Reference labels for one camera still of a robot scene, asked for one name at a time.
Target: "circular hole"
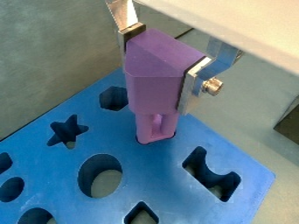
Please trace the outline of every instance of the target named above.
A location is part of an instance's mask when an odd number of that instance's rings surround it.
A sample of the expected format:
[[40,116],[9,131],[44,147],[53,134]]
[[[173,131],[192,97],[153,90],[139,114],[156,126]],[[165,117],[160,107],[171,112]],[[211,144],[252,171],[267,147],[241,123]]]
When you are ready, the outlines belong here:
[[0,200],[10,202],[24,190],[24,180],[21,178],[9,178],[0,187]]
[[17,224],[56,224],[56,221],[46,210],[36,207],[22,214]]
[[108,154],[97,154],[78,169],[78,189],[88,197],[103,198],[117,189],[121,176],[117,159]]

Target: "purple rectangular prism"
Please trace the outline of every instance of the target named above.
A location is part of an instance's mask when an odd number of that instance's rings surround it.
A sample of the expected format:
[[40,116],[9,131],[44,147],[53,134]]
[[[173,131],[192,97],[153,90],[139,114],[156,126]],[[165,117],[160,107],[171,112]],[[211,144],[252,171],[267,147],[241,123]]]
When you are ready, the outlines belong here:
[[156,29],[127,41],[128,106],[135,113],[141,144],[173,136],[184,72],[203,57],[201,52]]

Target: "blue shape sorter board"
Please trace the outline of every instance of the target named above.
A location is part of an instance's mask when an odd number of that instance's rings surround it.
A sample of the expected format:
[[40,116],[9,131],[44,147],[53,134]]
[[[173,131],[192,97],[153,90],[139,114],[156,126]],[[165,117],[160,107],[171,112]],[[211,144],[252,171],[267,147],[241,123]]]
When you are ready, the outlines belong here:
[[[120,183],[92,198],[107,170]],[[140,210],[156,223],[249,223],[273,180],[191,115],[173,138],[141,145],[117,69],[0,143],[0,223],[121,224]]]

